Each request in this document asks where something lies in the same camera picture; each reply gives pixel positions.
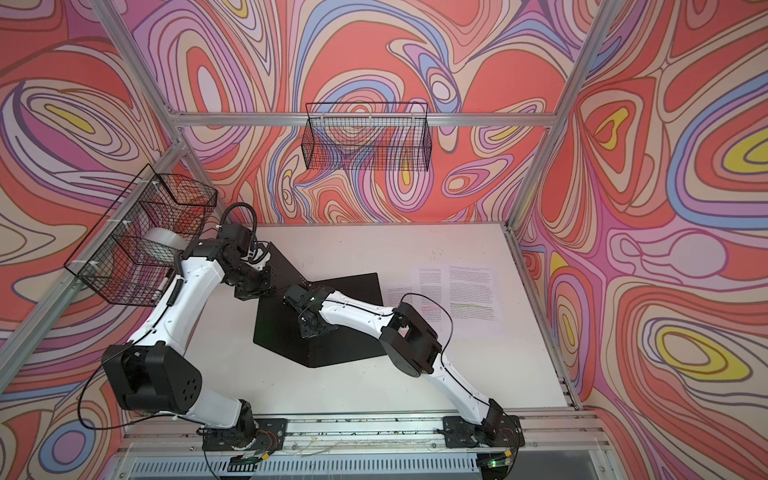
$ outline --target white tabletop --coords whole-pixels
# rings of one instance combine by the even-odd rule
[[[274,242],[306,278],[377,272],[384,292],[410,284],[413,265],[495,266],[504,314],[498,334],[454,338],[453,364],[506,409],[566,406],[499,225],[259,227],[258,237]],[[232,287],[218,286],[186,355],[207,386],[249,401],[254,414],[454,409],[424,379],[401,373],[387,356],[311,369],[255,345],[257,307],[258,300],[236,300]]]

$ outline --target white table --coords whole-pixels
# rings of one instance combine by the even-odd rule
[[[499,225],[259,227],[258,237],[274,242],[306,278],[377,272],[384,292],[410,284],[416,264],[494,265],[503,327],[489,338],[454,338],[450,358],[506,409],[566,406]],[[254,414],[454,410],[424,379],[401,373],[387,356],[310,369],[255,345],[257,307],[258,300],[236,300],[232,287],[217,287],[186,355],[207,386],[249,401]]]

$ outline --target colorful patterned wall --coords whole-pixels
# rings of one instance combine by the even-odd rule
[[[551,112],[590,2],[136,2],[123,11],[179,111],[303,111],[410,101],[437,112]],[[301,128],[192,127],[231,203],[280,222],[499,221],[542,129],[432,129],[428,174],[305,172]]]
[[[86,0],[0,2],[0,343],[127,182],[167,147]],[[84,291],[0,395],[0,478],[95,478],[121,432],[76,392],[141,309]],[[123,418],[99,377],[84,413]]]
[[[768,3],[627,3],[515,232],[630,478],[768,478]]]

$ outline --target black mounting plate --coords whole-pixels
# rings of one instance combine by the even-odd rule
[[[282,450],[283,443],[286,438],[286,425],[288,425],[288,419],[253,419],[256,422],[256,428],[258,430],[272,432],[277,439],[277,447],[274,451]],[[274,445],[274,439],[271,439],[272,435],[258,432],[256,435],[256,441],[253,442],[246,450],[266,450],[270,446],[270,443]],[[211,432],[206,431],[203,435],[203,450],[206,452],[234,452],[227,442],[224,442],[215,430]]]
[[[502,422],[498,426],[498,433],[493,439],[485,439],[479,428],[479,425],[469,423],[462,417],[443,417],[442,430],[445,432],[443,434],[445,437],[445,447],[449,449],[470,449],[474,448],[478,442],[485,443],[491,447],[506,447],[514,436],[504,429],[512,430],[515,435],[518,435],[519,446],[525,446],[520,418],[516,415],[502,415]]]

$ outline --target black wire mesh basket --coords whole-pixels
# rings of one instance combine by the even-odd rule
[[[116,305],[157,305],[176,275],[174,255],[181,249],[150,240],[150,230],[170,230],[184,243],[196,240],[218,197],[215,188],[184,175],[154,174],[139,185],[136,188],[143,191],[127,213],[121,219],[107,220],[105,227],[112,227],[109,223],[113,222],[114,228],[96,251],[87,260],[72,261],[101,221],[65,263],[67,270]]]
[[[428,171],[428,112],[420,101],[308,103],[301,140],[306,169]]]

